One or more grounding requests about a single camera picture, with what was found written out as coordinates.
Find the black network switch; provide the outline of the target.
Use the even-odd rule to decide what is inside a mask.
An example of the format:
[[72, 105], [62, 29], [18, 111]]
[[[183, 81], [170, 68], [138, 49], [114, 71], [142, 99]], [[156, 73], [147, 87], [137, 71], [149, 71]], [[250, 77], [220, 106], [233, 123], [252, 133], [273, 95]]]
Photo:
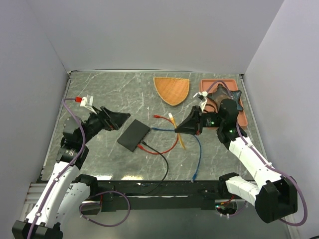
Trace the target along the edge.
[[138, 145], [144, 140], [151, 128], [135, 119], [118, 138], [117, 143], [134, 152]]

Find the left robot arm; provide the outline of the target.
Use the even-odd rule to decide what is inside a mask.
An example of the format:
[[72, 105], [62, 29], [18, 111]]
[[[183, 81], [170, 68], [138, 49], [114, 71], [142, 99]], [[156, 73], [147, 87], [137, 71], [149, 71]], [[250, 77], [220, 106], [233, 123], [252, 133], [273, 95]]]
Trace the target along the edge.
[[98, 180], [80, 174], [89, 152], [86, 143], [102, 130], [119, 130], [130, 113], [92, 107], [87, 120], [71, 115], [64, 121], [61, 148], [50, 179], [33, 209], [23, 221], [16, 221], [12, 233], [16, 239], [61, 239], [62, 225], [84, 200], [99, 194]]

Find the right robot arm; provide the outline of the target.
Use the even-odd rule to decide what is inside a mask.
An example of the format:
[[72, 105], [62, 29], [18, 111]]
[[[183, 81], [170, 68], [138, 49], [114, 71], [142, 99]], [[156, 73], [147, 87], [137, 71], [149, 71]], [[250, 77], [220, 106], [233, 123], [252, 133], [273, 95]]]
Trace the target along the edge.
[[203, 113], [199, 106], [191, 109], [188, 117], [174, 130], [176, 133], [200, 135], [205, 127], [216, 127], [219, 141], [245, 166], [254, 183], [236, 173], [219, 178], [218, 194], [222, 198], [239, 196], [255, 207], [266, 223], [279, 220], [298, 210], [295, 183], [273, 168], [256, 149], [251, 139], [239, 126], [237, 105], [223, 99], [218, 112]]

